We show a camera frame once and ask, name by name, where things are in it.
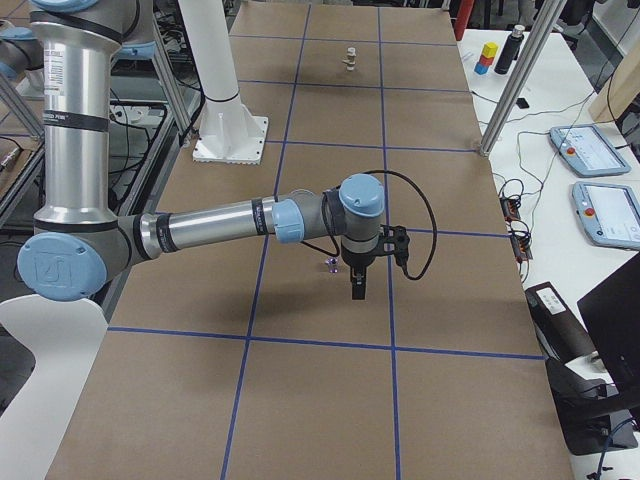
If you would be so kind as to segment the small metal pipe fitting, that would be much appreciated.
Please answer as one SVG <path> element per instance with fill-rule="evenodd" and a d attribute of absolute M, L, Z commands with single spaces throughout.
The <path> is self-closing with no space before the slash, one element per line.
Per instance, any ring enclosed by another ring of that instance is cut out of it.
<path fill-rule="evenodd" d="M 325 265 L 329 273 L 335 274 L 338 272 L 338 260 L 336 258 L 330 257 L 326 259 Z"/>

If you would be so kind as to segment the white PPR valve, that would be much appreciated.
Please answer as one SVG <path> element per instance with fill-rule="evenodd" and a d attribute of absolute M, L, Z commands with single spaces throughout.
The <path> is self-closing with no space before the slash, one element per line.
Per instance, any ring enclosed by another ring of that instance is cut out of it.
<path fill-rule="evenodd" d="M 356 68 L 357 50 L 355 47 L 348 47 L 346 49 L 346 55 L 342 59 L 342 63 L 345 65 L 347 72 L 354 72 Z"/>

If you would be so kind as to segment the orange circuit board lower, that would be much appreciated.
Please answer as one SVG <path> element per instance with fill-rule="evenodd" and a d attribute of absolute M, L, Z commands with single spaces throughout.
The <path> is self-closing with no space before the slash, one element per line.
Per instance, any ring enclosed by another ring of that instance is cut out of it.
<path fill-rule="evenodd" d="M 510 235 L 510 241 L 514 257 L 518 263 L 529 261 L 533 258 L 531 253 L 531 235 L 529 233 L 515 232 Z"/>

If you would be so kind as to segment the orange circuit board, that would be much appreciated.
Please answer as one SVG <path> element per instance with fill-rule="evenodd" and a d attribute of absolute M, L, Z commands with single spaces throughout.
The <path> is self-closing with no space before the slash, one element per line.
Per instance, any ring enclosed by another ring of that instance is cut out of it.
<path fill-rule="evenodd" d="M 501 198 L 500 206 L 506 222 L 520 221 L 520 201 L 515 198 Z"/>
<path fill-rule="evenodd" d="M 529 261 L 533 258 L 531 253 L 531 235 L 529 233 L 515 232 L 510 235 L 510 241 L 514 257 L 518 263 Z"/>

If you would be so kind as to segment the orange circuit board upper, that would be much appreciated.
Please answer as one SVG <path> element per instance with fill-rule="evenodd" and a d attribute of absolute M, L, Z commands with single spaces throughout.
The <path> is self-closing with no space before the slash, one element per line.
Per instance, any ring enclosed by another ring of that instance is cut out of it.
<path fill-rule="evenodd" d="M 501 198 L 500 206 L 506 222 L 520 221 L 520 201 L 515 198 Z"/>

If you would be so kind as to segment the black box with label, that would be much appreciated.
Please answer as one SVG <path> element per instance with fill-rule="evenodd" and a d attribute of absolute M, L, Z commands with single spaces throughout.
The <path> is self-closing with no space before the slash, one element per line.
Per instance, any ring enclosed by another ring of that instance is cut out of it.
<path fill-rule="evenodd" d="M 586 329 L 550 282 L 527 288 L 525 297 L 552 356 L 567 363 L 596 350 Z"/>

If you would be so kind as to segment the black laptop monitor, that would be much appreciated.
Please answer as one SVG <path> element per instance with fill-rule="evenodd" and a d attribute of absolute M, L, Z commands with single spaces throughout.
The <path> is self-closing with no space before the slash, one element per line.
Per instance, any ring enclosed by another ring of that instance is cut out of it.
<path fill-rule="evenodd" d="M 578 301 L 586 329 L 619 391 L 639 386 L 639 255 Z"/>

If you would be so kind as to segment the lower teach pendant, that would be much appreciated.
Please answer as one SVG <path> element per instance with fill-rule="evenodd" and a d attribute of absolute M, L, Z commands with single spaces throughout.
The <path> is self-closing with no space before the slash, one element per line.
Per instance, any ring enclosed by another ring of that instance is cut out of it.
<path fill-rule="evenodd" d="M 594 245 L 639 250 L 639 201 L 630 186 L 579 181 L 571 195 Z"/>

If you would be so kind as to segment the teach pendant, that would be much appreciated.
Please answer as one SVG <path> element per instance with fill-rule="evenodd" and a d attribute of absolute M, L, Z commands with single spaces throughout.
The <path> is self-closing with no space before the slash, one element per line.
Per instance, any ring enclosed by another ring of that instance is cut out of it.
<path fill-rule="evenodd" d="M 594 245 L 639 250 L 639 201 L 630 186 L 579 181 L 571 195 Z"/>
<path fill-rule="evenodd" d="M 549 136 L 561 158 L 579 177 L 618 176 L 631 171 L 595 124 L 553 127 Z"/>

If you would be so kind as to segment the stacked coloured blocks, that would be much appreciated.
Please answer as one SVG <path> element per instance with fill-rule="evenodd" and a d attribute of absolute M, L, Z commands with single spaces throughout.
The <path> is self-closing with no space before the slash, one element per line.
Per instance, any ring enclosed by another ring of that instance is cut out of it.
<path fill-rule="evenodd" d="M 499 45 L 495 42 L 486 42 L 483 45 L 481 54 L 474 66 L 474 72 L 476 74 L 484 75 L 489 71 L 495 60 L 498 49 Z"/>

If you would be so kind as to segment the upper teach pendant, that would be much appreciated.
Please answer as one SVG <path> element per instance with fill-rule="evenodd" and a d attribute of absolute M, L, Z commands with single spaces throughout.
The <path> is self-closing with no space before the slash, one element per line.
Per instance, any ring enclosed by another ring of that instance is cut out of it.
<path fill-rule="evenodd" d="M 553 127 L 549 136 L 561 158 L 579 177 L 618 176 L 631 171 L 595 124 Z"/>

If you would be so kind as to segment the black water bottle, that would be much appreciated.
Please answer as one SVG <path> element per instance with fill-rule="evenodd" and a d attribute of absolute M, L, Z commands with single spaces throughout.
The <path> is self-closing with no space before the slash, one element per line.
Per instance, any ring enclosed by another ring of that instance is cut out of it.
<path fill-rule="evenodd" d="M 516 24 L 509 36 L 507 37 L 501 54 L 494 67 L 494 72 L 499 75 L 505 75 L 508 73 L 512 62 L 517 56 L 520 45 L 524 39 L 525 26 Z"/>

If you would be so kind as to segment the white pedestal column base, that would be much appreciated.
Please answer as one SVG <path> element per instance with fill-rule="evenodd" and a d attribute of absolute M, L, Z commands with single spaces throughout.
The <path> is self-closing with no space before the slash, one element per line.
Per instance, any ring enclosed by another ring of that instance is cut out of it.
<path fill-rule="evenodd" d="M 243 104 L 223 3 L 179 3 L 205 98 L 193 158 L 198 162 L 258 164 L 269 126 Z"/>

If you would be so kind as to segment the aluminium frame post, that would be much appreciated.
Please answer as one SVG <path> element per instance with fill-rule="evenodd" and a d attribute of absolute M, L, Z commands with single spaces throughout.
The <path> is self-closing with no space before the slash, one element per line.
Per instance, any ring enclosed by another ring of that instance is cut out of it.
<path fill-rule="evenodd" d="M 519 59 L 505 85 L 497 106 L 479 145 L 479 153 L 488 157 L 503 130 L 508 117 L 524 85 L 534 68 L 549 37 L 553 25 L 558 20 L 566 0 L 544 1 L 529 35 L 520 49 Z"/>

